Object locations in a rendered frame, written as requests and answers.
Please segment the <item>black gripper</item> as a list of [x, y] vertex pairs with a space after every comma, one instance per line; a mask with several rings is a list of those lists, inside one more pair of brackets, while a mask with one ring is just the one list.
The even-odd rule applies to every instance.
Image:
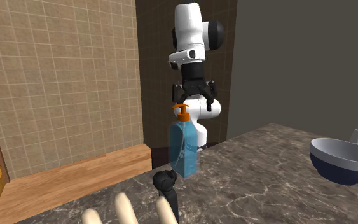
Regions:
[[[182, 85], [172, 85], [172, 101], [174, 103], [183, 103], [186, 95], [202, 94], [207, 100], [207, 111], [212, 111], [212, 103], [217, 95], [217, 87], [213, 80], [205, 82], [203, 72], [203, 63], [194, 62], [183, 64], [181, 66]], [[206, 87], [210, 88], [210, 93], [206, 91]]]

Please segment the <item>blue soap dispenser, orange pump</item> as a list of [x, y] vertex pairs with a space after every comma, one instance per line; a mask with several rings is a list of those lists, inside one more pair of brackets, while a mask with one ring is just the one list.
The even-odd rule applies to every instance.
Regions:
[[177, 121], [170, 126], [169, 133], [170, 166], [183, 178], [197, 173], [199, 166], [198, 134], [190, 121], [187, 107], [187, 104], [176, 104], [172, 107], [179, 108], [180, 112], [177, 113]]

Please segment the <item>cream rounded stick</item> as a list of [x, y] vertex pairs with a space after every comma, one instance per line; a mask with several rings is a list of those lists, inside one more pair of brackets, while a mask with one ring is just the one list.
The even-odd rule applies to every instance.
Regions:
[[156, 200], [156, 212], [160, 224], [178, 224], [172, 208], [164, 196], [159, 196]]
[[117, 193], [114, 198], [115, 213], [120, 224], [138, 224], [132, 204], [125, 193]]
[[82, 224], [102, 224], [98, 212], [94, 209], [86, 209], [81, 216]]

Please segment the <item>dark blue bowl, grey inside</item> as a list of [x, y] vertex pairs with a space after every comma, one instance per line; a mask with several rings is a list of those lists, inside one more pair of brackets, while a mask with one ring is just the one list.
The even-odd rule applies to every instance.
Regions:
[[340, 185], [358, 184], [358, 144], [330, 138], [313, 139], [310, 160], [322, 177]]

